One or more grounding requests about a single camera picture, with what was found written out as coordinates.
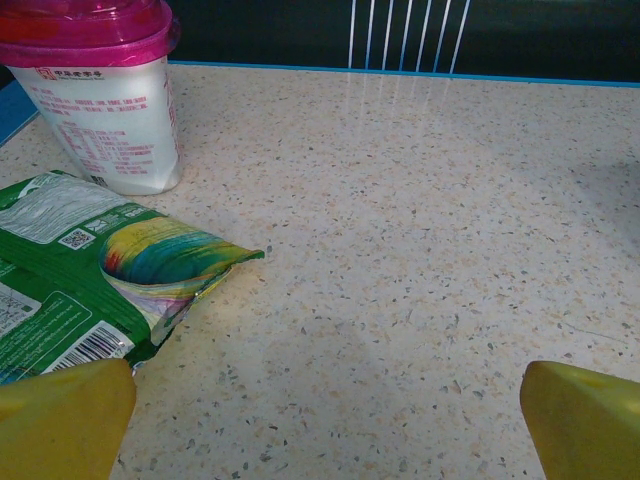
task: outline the speckled countertop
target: speckled countertop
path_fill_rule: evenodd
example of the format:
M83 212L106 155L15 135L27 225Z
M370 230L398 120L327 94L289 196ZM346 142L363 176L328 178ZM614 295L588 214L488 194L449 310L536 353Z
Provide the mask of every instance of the speckled countertop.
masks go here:
M247 247L136 376L124 479L539 479L518 390L640 380L638 90L172 67L139 201ZM74 171L42 118L0 186Z

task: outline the white plastic cup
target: white plastic cup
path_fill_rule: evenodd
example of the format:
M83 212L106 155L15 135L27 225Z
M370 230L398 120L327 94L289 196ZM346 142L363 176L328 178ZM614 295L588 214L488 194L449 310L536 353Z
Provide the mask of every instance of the white plastic cup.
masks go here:
M123 195L182 175L167 57L128 67L9 67L84 175Z

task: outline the yogurt cup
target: yogurt cup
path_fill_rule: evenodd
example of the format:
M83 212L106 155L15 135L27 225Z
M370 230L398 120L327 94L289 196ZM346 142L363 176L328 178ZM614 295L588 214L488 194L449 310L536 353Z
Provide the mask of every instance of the yogurt cup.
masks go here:
M5 0L0 63L87 179L156 194L182 174L167 74L179 33L164 0Z

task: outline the pink lid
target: pink lid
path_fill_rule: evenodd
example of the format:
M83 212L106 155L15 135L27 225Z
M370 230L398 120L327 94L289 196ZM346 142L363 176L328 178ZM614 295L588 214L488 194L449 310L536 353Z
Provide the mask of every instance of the pink lid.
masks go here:
M11 67L141 65L179 36L164 0L0 1L0 63Z

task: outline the dark background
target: dark background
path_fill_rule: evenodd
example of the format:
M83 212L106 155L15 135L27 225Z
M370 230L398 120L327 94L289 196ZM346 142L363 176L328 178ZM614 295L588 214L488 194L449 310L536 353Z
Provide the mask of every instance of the dark background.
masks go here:
M177 60L348 67L351 0L168 0L181 19ZM354 68L382 68L391 0L356 0ZM466 0L451 0L436 71L449 73ZM446 0L393 0L387 70L434 69ZM454 73L574 80L640 81L638 0L471 0ZM10 79L0 70L0 85Z

